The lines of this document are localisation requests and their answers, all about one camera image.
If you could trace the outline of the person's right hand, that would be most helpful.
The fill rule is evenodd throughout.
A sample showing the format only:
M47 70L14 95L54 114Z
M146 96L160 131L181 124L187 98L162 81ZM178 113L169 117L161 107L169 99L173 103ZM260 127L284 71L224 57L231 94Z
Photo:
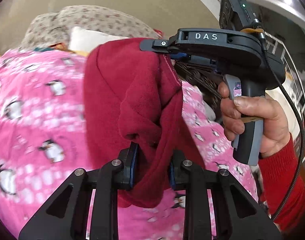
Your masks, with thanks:
M239 96L231 100L229 89L222 82L218 87L224 134L229 141L245 130L242 115L257 116L264 120L260 153L268 158L282 150L291 139L286 115L280 104L268 95L265 97Z

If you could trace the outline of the red sleeve right forearm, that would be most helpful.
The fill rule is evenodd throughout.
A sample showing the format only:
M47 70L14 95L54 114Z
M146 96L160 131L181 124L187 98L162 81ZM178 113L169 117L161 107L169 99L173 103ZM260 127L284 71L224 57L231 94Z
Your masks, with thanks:
M292 138L279 152L259 160L264 195L270 213L275 213L283 200L297 167ZM305 186L302 178L296 184L275 223L285 239L305 238Z

